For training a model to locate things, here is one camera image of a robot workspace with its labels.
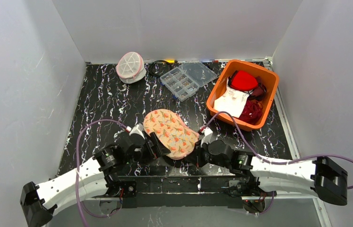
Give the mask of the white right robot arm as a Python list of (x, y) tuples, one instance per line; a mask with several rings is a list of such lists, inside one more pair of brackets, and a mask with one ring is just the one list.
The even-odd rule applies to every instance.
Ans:
[(230, 173), (247, 177), (249, 186), (261, 192), (299, 192), (329, 204), (347, 205), (348, 173), (329, 157), (292, 161), (256, 156), (251, 151), (234, 150), (221, 140), (197, 142), (187, 161), (202, 167), (213, 164)]

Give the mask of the floral mesh laundry bag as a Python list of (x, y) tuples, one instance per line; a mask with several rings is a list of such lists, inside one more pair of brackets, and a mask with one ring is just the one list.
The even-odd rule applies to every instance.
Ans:
[(190, 129), (178, 114), (167, 109), (149, 112), (143, 126), (147, 134), (156, 134), (160, 142), (170, 150), (167, 157), (173, 160), (188, 156), (198, 142), (199, 134)]

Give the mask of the dark red lace garment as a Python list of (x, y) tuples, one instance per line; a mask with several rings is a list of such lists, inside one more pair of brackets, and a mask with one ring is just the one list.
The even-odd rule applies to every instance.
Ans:
[(262, 104), (257, 100), (248, 100), (238, 119), (249, 124), (255, 124), (263, 116), (262, 109)]

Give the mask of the aluminium table frame rail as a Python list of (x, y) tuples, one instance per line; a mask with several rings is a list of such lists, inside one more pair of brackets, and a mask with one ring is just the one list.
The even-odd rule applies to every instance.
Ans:
[[(288, 142), (288, 146), (290, 149), (290, 153), (293, 159), (298, 159), (301, 157), (297, 143), (294, 139), (293, 132), (291, 130), (288, 118), (287, 118), (287, 113), (285, 111), (285, 106), (283, 103), (282, 95), (280, 92), (280, 88), (277, 89), (275, 97), (274, 97), (274, 102), (278, 110), (279, 117), (281, 119), (281, 124)], [(314, 196), (310, 195), (305, 195), (305, 194), (299, 194), (298, 192), (281, 192), (278, 196), (278, 199), (312, 199), (313, 205), (315, 207), (316, 213), (317, 213), (317, 219), (318, 222), (322, 227), (331, 227), (331, 222), (329, 220), (329, 216), (327, 214), (327, 210), (325, 207), (325, 204), (322, 200), (319, 198), (316, 198)]]

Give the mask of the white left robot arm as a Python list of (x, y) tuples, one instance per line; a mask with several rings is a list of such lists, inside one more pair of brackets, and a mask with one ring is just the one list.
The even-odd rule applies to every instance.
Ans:
[(119, 199), (135, 197), (134, 181), (117, 177), (124, 166), (133, 161), (151, 162), (170, 154), (155, 133), (129, 134), (93, 156), (79, 167), (43, 183), (23, 186), (20, 205), (29, 227), (42, 227), (65, 208), (97, 196)]

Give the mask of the white cloth garment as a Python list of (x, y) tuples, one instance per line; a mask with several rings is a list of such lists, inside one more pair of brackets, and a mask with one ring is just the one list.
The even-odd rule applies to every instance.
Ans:
[(235, 118), (239, 118), (250, 92), (232, 89), (226, 84), (226, 91), (214, 101), (214, 109), (218, 112), (225, 111)]

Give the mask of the white round mesh laundry bag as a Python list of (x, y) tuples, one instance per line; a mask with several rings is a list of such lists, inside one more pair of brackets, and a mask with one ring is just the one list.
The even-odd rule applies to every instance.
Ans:
[(146, 76), (143, 58), (137, 52), (126, 53), (115, 69), (120, 80), (125, 84), (138, 82)]

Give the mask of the red bra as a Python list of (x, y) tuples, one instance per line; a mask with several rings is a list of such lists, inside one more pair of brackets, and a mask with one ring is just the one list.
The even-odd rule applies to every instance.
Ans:
[(246, 92), (257, 88), (258, 82), (251, 74), (242, 70), (236, 70), (228, 78), (228, 86), (232, 89)]

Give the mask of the clear plastic screw organizer box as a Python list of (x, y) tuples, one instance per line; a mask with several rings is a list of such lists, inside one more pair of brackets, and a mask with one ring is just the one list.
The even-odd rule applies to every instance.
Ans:
[(218, 74), (201, 62), (187, 62), (163, 74), (160, 81), (176, 99), (183, 102), (218, 77)]

